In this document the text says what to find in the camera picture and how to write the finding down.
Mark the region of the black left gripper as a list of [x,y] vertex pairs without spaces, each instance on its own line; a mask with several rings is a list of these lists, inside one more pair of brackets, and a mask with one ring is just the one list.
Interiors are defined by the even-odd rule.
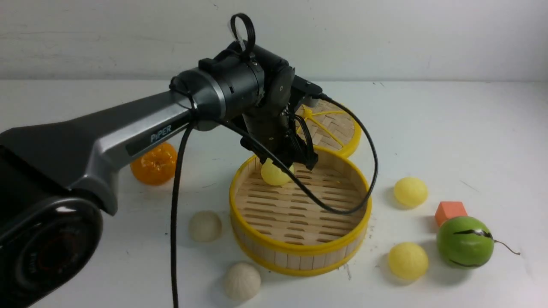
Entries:
[[248,134],[260,142],[266,151],[243,139],[241,144],[254,152],[262,163],[270,157],[270,152],[280,160],[280,163],[275,163],[278,168],[298,163],[313,170],[319,160],[313,137],[305,119],[296,113],[298,108],[290,105],[294,79],[294,68],[286,66],[278,69],[265,83],[265,95],[258,107],[251,108],[243,115]]

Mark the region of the left robot arm silver black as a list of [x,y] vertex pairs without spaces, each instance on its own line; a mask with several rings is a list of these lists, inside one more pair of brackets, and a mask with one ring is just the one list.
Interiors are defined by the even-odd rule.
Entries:
[[220,121],[280,165],[318,160],[295,112],[316,85],[251,41],[175,76],[166,92],[68,121],[1,133],[1,306],[27,308],[68,282],[98,247],[102,212],[117,212],[119,170],[184,130]]

